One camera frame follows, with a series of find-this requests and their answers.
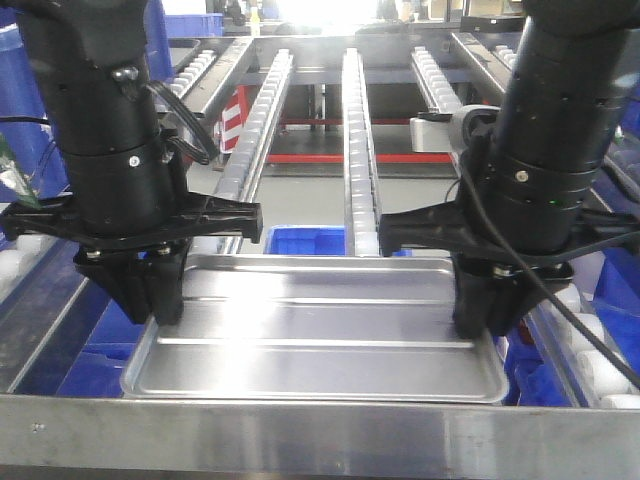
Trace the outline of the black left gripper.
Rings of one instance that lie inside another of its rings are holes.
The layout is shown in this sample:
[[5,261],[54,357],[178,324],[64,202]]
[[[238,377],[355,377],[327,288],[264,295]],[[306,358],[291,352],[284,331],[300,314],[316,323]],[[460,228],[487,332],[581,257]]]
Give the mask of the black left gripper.
[[159,325],[178,322],[192,238],[240,236],[256,243],[263,227],[260,204],[195,192],[187,193],[163,223],[135,234],[90,232],[72,195],[41,204],[7,207],[1,214],[5,237],[13,241],[38,233],[78,243],[76,269],[103,288],[133,324],[144,324],[151,310]]

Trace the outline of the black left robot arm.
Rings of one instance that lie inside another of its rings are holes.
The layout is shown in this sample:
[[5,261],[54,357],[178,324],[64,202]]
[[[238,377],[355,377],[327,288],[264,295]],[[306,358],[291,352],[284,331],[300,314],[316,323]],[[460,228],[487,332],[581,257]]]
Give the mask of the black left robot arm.
[[182,159],[217,153],[194,115],[145,58],[142,1],[14,1],[71,192],[1,216],[14,240],[74,241],[77,270],[142,324],[177,322],[186,258],[197,236],[260,238],[262,212],[191,192]]

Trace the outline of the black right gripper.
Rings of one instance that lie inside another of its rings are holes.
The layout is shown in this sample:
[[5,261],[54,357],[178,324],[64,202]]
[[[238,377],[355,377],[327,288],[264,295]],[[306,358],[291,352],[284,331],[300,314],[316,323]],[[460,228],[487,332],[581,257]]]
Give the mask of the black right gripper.
[[[381,253],[403,248],[439,249],[451,254],[455,277],[453,322],[461,339],[485,330],[509,333],[545,299],[522,268],[477,225],[479,216],[456,201],[407,212],[384,214],[378,228]],[[556,293],[573,278],[572,259],[608,247],[639,241],[639,220],[630,214],[585,209],[561,249],[521,258]]]

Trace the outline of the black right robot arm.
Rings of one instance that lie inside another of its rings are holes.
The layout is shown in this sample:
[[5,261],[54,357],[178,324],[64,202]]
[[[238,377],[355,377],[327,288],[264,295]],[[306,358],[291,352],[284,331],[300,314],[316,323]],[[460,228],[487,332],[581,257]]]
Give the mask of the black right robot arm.
[[628,215],[585,208],[639,82],[635,1],[528,1],[528,20],[497,119],[469,135],[456,198],[385,214],[384,254],[450,253],[457,335],[506,334],[552,290],[574,258],[639,236]]

